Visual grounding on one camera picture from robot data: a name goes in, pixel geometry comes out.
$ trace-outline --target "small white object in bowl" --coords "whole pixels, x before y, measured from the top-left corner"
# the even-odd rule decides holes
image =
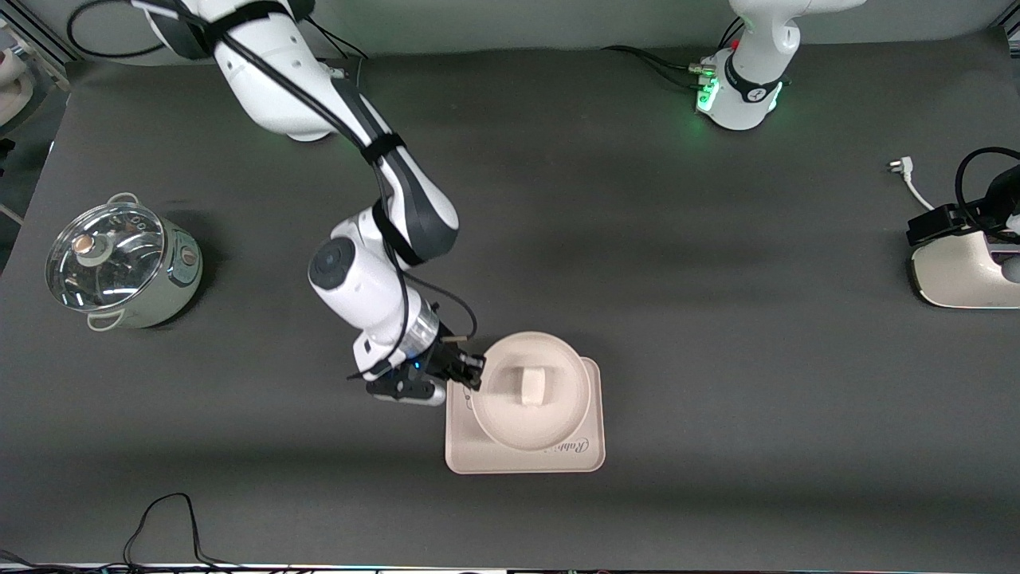
[[[520,404],[539,407],[546,399],[546,370],[542,367],[525,367],[520,375]]]

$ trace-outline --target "white bowl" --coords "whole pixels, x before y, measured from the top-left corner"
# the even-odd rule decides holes
[[[541,404],[526,405],[531,402],[522,398],[525,368],[543,370]],[[486,353],[481,387],[471,406],[490,438],[533,452],[569,438],[584,421],[591,401],[588,370],[577,353],[553,335],[529,331],[505,337]]]

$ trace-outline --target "green indicator light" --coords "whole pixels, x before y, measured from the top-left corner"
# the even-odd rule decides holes
[[[712,104],[715,103],[715,96],[719,93],[719,81],[713,77],[712,82],[708,86],[705,86],[705,88],[702,88],[702,90],[708,91],[708,95],[702,95],[698,98],[698,107],[702,111],[708,111],[712,109]]]
[[[775,95],[772,96],[772,103],[768,104],[769,111],[775,109],[775,104],[779,103],[779,92],[781,91],[782,91],[782,82],[779,82],[779,85],[776,86],[775,88]]]

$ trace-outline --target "pot control knob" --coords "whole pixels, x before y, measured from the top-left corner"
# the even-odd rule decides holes
[[[184,261],[186,265],[193,265],[198,262],[198,253],[186,245],[181,248],[181,260]]]

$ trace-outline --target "pot handle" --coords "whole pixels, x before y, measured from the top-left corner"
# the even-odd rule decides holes
[[[124,319],[124,310],[120,309],[117,311],[111,311],[107,313],[90,313],[89,319],[86,321],[89,324],[89,329],[97,333],[102,333],[103,331],[109,331]]]
[[[128,200],[129,203],[137,203],[139,205],[142,204],[142,202],[138,200],[138,196],[135,195],[134,193],[130,192],[130,191],[124,191],[124,192],[118,193],[118,194],[114,195],[113,197],[107,199],[106,202],[107,203],[115,203],[117,201],[124,201],[123,199],[120,199],[121,197],[130,197],[131,199]]]

